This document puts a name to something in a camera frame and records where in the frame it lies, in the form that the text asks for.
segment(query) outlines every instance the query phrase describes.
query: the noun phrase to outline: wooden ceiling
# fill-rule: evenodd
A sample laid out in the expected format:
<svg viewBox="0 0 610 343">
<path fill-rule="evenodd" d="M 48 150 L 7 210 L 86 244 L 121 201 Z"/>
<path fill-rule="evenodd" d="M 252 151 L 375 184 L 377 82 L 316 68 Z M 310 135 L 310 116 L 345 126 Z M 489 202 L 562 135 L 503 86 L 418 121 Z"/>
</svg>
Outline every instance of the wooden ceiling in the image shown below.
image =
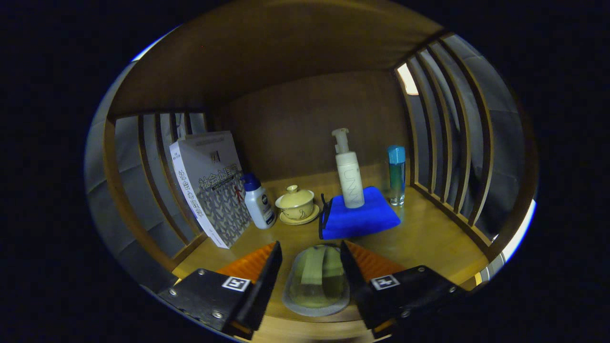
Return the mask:
<svg viewBox="0 0 610 343">
<path fill-rule="evenodd" d="M 183 24 L 127 75 L 110 107 L 202 109 L 308 76 L 389 69 L 442 26 L 385 0 L 242 0 Z"/>
</svg>

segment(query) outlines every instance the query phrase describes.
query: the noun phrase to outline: white pump bottle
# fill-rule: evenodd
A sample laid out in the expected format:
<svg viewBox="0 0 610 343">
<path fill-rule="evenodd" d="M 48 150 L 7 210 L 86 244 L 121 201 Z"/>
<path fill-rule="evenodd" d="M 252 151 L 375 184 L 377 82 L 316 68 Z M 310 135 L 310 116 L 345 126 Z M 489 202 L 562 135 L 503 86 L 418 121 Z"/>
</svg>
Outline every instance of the white pump bottle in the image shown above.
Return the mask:
<svg viewBox="0 0 610 343">
<path fill-rule="evenodd" d="M 362 179 L 360 177 L 360 166 L 354 151 L 350 151 L 347 145 L 346 128 L 336 129 L 331 134 L 337 139 L 335 151 L 337 155 L 337 171 L 341 182 L 341 191 L 346 208 L 359 208 L 364 205 L 364 193 L 362 191 Z"/>
</svg>

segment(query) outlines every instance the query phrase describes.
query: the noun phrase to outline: plastic bottle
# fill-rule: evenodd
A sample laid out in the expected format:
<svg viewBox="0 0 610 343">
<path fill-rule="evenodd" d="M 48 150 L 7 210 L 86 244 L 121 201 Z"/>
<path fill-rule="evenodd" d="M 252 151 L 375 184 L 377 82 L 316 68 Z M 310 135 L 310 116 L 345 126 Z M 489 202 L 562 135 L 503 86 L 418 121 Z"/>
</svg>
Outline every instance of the plastic bottle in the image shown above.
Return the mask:
<svg viewBox="0 0 610 343">
<path fill-rule="evenodd" d="M 406 160 L 404 147 L 391 145 L 387 148 L 390 165 L 390 204 L 402 206 L 404 204 L 404 162 Z"/>
<path fill-rule="evenodd" d="M 346 128 L 336 129 L 331 134 L 337 139 L 335 151 L 337 155 L 337 171 L 341 182 L 341 191 L 346 208 L 359 208 L 364 205 L 364 193 L 362 191 L 362 179 L 360 177 L 360 166 L 356 153 L 350 151 L 347 145 Z"/>
<path fill-rule="evenodd" d="M 273 205 L 267 197 L 267 190 L 260 185 L 260 181 L 252 173 L 244 174 L 242 180 L 245 181 L 243 187 L 246 190 L 244 202 L 254 224 L 259 229 L 269 229 L 277 218 Z"/>
</svg>

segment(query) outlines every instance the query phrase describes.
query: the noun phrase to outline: book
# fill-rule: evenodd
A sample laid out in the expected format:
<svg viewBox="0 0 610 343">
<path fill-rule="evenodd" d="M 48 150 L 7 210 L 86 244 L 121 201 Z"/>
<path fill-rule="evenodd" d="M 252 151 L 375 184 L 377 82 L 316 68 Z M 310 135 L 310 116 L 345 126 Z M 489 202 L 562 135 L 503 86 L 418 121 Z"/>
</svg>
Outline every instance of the book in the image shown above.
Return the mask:
<svg viewBox="0 0 610 343">
<path fill-rule="evenodd" d="M 188 135 L 170 145 L 170 154 L 197 222 L 216 246 L 231 248 L 251 220 L 231 132 Z"/>
</svg>

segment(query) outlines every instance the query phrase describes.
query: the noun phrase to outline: white bottle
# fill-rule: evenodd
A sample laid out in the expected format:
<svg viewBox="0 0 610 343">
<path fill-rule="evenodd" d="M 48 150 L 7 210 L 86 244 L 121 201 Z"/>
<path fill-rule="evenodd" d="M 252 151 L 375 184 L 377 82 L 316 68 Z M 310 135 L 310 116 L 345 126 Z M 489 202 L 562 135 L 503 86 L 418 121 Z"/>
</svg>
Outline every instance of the white bottle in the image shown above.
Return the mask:
<svg viewBox="0 0 610 343">
<path fill-rule="evenodd" d="M 273 205 L 267 197 L 267 190 L 260 185 L 260 181 L 252 173 L 243 175 L 242 180 L 245 180 L 243 187 L 246 190 L 244 202 L 254 224 L 259 229 L 269 229 L 277 218 Z"/>
<path fill-rule="evenodd" d="M 362 180 L 360 178 L 360 166 L 356 153 L 350 151 L 347 145 L 346 128 L 336 129 L 331 134 L 337 139 L 335 150 L 337 155 L 337 171 L 341 182 L 343 200 L 347 208 L 359 208 L 364 205 L 364 193 L 362 191 Z"/>
</svg>

